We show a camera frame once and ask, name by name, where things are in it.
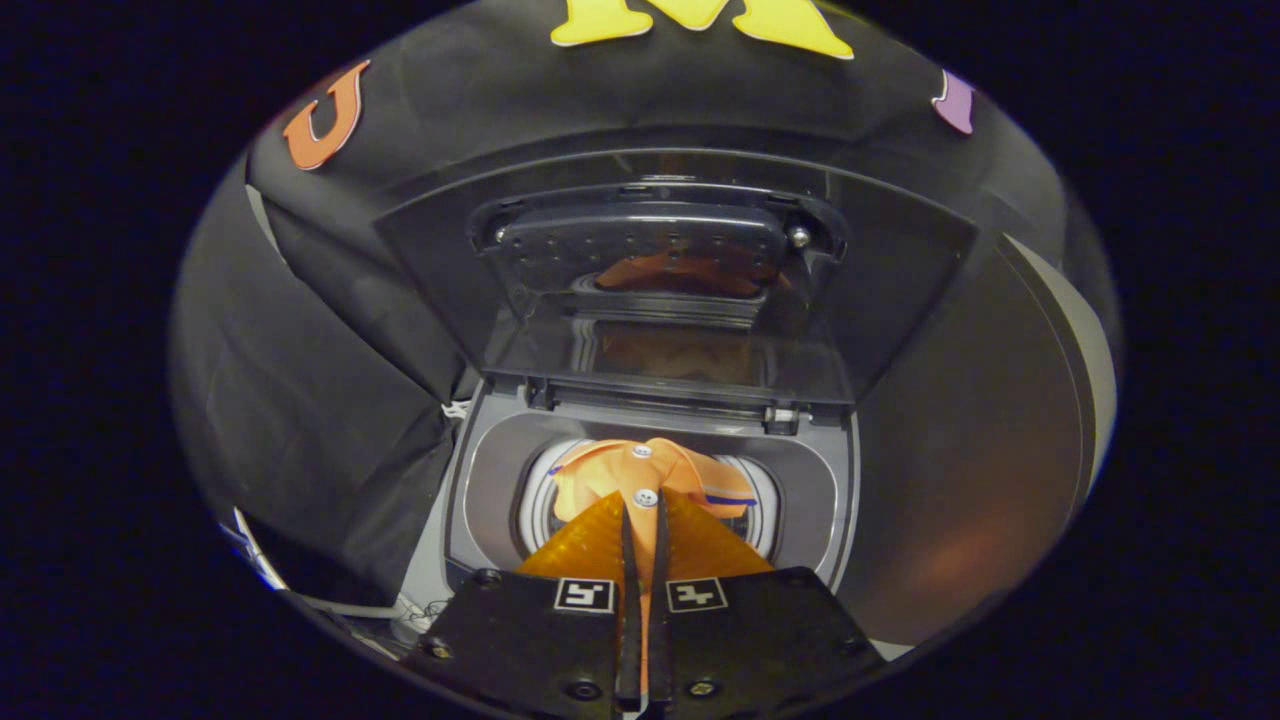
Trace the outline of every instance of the transparent lid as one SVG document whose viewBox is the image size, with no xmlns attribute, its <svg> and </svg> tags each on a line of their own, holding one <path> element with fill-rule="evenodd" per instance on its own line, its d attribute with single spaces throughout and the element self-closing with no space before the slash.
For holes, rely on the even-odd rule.
<svg viewBox="0 0 1280 720">
<path fill-rule="evenodd" d="M 686 167 L 705 155 L 691 154 Z M 628 161 L 635 168 L 644 158 Z M 719 177 L 637 177 L 611 165 L 577 158 L 486 176 L 379 222 L 458 350 L 486 375 L 842 405 L 914 323 L 876 328 L 876 346 L 867 346 L 850 336 L 858 323 L 840 327 L 847 309 L 823 304 L 828 286 L 847 297 L 859 272 L 874 269 L 858 266 L 860 259 L 884 255 L 860 242 L 860 223 L 919 214 L 901 199 L 895 206 L 864 197 L 884 214 L 867 217 L 856 204 L 832 202 L 831 192 L 847 205 L 855 186 L 872 195 L 890 188 L 818 176 L 823 197 L 795 167 L 746 158 L 719 159 Z M 948 228 L 927 238 L 945 266 L 972 236 L 964 223 Z M 915 263 L 920 247 L 909 250 Z M 933 288 L 911 292 L 920 297 L 901 307 L 923 307 Z M 868 313 L 881 324 L 895 316 L 883 304 Z"/>
</svg>

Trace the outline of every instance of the orange cloth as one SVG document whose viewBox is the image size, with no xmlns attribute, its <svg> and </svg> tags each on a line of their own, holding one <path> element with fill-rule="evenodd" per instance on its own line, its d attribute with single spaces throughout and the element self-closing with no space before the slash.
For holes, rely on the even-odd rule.
<svg viewBox="0 0 1280 720">
<path fill-rule="evenodd" d="M 677 251 L 618 260 L 595 277 L 596 287 L 617 291 L 677 291 L 728 297 L 754 297 L 777 277 L 768 265 L 754 265 L 750 252 L 735 249 L 723 258 Z"/>
<path fill-rule="evenodd" d="M 648 448 L 649 457 L 637 457 L 637 446 Z M 566 523 L 598 498 L 621 489 L 622 478 L 632 483 L 643 478 L 641 484 L 652 489 L 671 488 L 717 518 L 741 518 L 748 506 L 755 505 L 751 484 L 740 470 L 666 438 L 593 442 L 571 452 L 552 473 L 559 487 L 556 516 Z M 631 495 L 623 492 L 622 497 L 631 500 Z"/>
</svg>

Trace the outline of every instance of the black fabric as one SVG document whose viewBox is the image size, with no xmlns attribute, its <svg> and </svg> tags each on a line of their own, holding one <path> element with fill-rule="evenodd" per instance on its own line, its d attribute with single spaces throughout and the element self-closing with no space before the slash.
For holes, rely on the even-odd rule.
<svg viewBox="0 0 1280 720">
<path fill-rule="evenodd" d="M 192 237 L 170 319 L 192 469 L 220 515 L 239 506 L 394 598 L 451 425 L 291 273 L 252 217 L 243 172 L 238 161 Z"/>
</svg>

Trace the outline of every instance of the screw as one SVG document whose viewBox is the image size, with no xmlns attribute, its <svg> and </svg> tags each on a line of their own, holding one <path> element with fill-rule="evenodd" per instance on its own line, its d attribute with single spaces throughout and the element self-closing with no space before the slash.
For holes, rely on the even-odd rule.
<svg viewBox="0 0 1280 720">
<path fill-rule="evenodd" d="M 707 680 L 689 685 L 689 694 L 694 697 L 708 697 L 716 692 L 716 684 Z"/>
<path fill-rule="evenodd" d="M 658 505 L 658 493 L 653 492 L 649 488 L 637 489 L 634 498 L 636 501 L 636 505 L 639 505 L 640 507 L 653 507 L 654 505 Z"/>
<path fill-rule="evenodd" d="M 809 241 L 813 240 L 813 236 L 809 234 L 809 231 L 800 225 L 796 225 L 790 231 L 787 231 L 787 237 L 791 238 L 791 245 L 794 245 L 797 249 L 805 247 L 806 245 L 809 245 Z"/>
</svg>

